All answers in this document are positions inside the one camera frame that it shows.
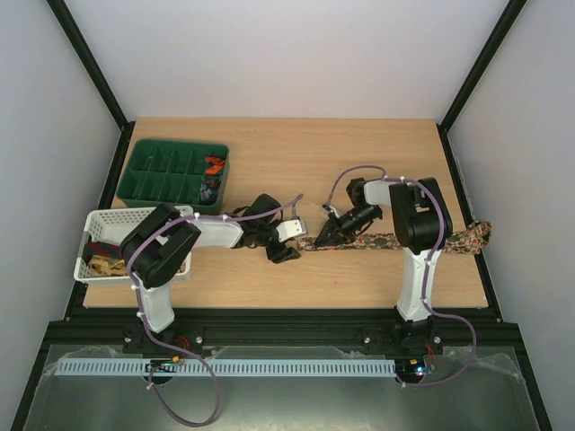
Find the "paisley patterned necktie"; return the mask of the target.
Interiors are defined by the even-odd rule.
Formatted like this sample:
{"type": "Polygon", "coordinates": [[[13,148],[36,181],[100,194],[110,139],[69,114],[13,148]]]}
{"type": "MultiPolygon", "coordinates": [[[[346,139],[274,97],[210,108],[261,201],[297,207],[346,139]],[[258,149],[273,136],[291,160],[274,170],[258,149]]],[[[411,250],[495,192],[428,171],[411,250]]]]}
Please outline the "paisley patterned necktie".
{"type": "MultiPolygon", "coordinates": [[[[451,254],[477,255],[491,239],[492,224],[473,221],[464,231],[455,232],[446,239],[443,252],[451,254]]],[[[314,237],[296,241],[297,251],[345,251],[345,250],[399,250],[400,243],[393,233],[364,233],[354,242],[340,245],[316,246],[314,237]]]]}

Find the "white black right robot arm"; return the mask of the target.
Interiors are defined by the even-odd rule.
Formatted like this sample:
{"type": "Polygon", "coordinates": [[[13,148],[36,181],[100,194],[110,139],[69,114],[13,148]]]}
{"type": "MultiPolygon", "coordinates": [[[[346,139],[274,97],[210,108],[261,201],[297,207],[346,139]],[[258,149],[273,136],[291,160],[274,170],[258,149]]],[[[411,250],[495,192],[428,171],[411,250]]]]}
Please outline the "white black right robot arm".
{"type": "Polygon", "coordinates": [[[352,209],[344,215],[332,215],[335,237],[349,243],[376,219],[383,217],[383,205],[391,207],[394,235],[403,249],[403,281],[396,310],[404,320],[392,329],[394,345],[404,352],[415,349],[423,340],[416,323],[430,315],[430,295],[438,258],[453,222],[438,181],[353,179],[346,192],[352,209]]]}

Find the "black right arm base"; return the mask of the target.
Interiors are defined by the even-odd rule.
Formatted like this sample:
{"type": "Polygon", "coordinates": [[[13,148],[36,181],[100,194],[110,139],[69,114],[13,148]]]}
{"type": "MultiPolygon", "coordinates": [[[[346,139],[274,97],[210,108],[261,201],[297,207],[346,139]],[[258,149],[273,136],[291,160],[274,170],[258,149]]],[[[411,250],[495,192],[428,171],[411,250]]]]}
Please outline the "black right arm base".
{"type": "Polygon", "coordinates": [[[361,338],[368,354],[425,356],[443,353],[432,316],[421,321],[405,321],[395,314],[383,325],[363,328],[361,338]]]}

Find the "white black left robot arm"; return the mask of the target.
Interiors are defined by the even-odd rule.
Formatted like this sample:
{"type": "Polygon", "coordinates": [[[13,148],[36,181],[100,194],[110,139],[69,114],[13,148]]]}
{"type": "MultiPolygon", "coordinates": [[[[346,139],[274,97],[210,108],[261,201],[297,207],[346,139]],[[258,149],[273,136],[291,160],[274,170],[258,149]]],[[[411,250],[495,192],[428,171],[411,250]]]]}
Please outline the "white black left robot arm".
{"type": "Polygon", "coordinates": [[[293,244],[307,235],[296,213],[302,198],[280,204],[261,194],[248,207],[222,215],[185,215],[171,203],[154,208],[119,246],[145,328],[160,333],[174,322],[171,283],[195,248],[263,248],[274,264],[299,259],[293,244]]]}

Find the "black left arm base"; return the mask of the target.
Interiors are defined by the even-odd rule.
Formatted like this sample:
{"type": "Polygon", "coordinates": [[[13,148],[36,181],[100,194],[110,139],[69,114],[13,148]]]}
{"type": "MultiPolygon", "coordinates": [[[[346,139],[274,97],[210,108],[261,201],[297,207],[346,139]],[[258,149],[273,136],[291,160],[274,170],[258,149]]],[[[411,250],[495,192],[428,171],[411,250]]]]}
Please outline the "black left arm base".
{"type": "MultiPolygon", "coordinates": [[[[140,354],[142,356],[168,356],[176,354],[175,350],[154,343],[147,335],[142,323],[130,324],[122,331],[124,343],[122,351],[125,354],[140,354]]],[[[195,354],[203,350],[203,333],[196,328],[186,329],[173,323],[160,333],[152,335],[164,344],[185,348],[195,354]]]]}

